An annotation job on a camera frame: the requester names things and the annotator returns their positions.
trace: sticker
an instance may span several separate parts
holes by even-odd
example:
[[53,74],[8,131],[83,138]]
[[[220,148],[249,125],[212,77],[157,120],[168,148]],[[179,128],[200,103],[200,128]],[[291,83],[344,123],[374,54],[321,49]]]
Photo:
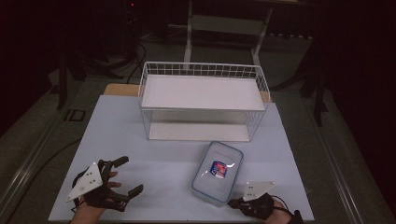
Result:
[[217,178],[224,178],[227,173],[227,165],[221,161],[213,161],[210,173]]

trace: container lid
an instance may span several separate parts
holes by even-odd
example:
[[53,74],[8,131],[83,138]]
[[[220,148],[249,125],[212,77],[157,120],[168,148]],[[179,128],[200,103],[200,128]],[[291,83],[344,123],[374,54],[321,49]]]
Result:
[[230,201],[243,157],[242,151],[236,148],[212,142],[192,181],[192,189],[209,201],[226,204]]

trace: floor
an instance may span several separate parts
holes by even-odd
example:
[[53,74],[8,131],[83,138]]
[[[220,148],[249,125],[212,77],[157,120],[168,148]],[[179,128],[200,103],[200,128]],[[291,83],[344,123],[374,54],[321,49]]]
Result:
[[[147,35],[140,41],[138,55],[146,54],[144,61],[182,62],[183,32],[178,31],[166,43]],[[259,56],[269,86],[293,75],[309,44],[309,39],[265,38]],[[191,60],[252,64],[249,49],[208,46],[199,40],[192,48]],[[62,109],[56,109],[58,95],[48,92],[2,136],[1,223],[48,223],[53,202],[98,97],[107,84],[124,83],[136,66],[116,70],[123,79],[103,77],[90,69],[84,81],[69,77],[69,96]],[[136,72],[132,82],[138,81],[138,77]],[[327,111],[322,113],[323,127],[319,127],[312,115],[314,99],[302,98],[298,92],[301,86],[299,82],[271,93],[313,209],[315,221],[311,223],[396,223],[332,100],[332,93],[325,92]],[[67,119],[68,110],[85,111],[85,118]]]

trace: table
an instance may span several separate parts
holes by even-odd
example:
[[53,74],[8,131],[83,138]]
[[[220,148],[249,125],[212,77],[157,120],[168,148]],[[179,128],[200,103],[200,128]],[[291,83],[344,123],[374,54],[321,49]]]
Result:
[[[132,85],[109,85],[100,96],[90,123],[59,195],[50,221],[68,221],[72,203],[65,197],[75,176],[99,160],[128,156],[119,167],[116,192],[126,194],[139,184],[144,191],[132,199],[123,213],[106,210],[101,219],[118,222],[255,222],[239,210],[216,207],[192,194],[191,181],[208,142],[149,141],[145,135],[136,93]],[[244,153],[244,163],[233,198],[241,197],[248,181],[275,181],[269,191],[284,199],[291,211],[299,209],[304,220],[314,216],[295,164],[276,105],[271,103],[258,131],[249,143],[227,143]]]

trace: dark background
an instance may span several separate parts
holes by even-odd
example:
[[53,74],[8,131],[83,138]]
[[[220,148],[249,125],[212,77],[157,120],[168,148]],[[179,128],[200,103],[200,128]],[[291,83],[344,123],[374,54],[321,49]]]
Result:
[[[186,2],[135,1],[139,9],[136,17],[149,29],[166,35],[168,22],[185,23]],[[103,57],[104,46],[119,48],[119,43],[92,35],[123,22],[122,17],[114,16],[122,14],[122,7],[101,7],[100,20],[94,20],[93,14],[98,12],[88,10],[90,6],[89,1],[76,0],[0,3],[0,135],[50,89],[47,75],[58,68],[59,40],[65,32],[91,57]],[[326,87],[332,91],[376,183],[396,214],[396,6],[390,0],[335,1],[332,6],[303,63],[317,54],[324,55],[330,68]]]

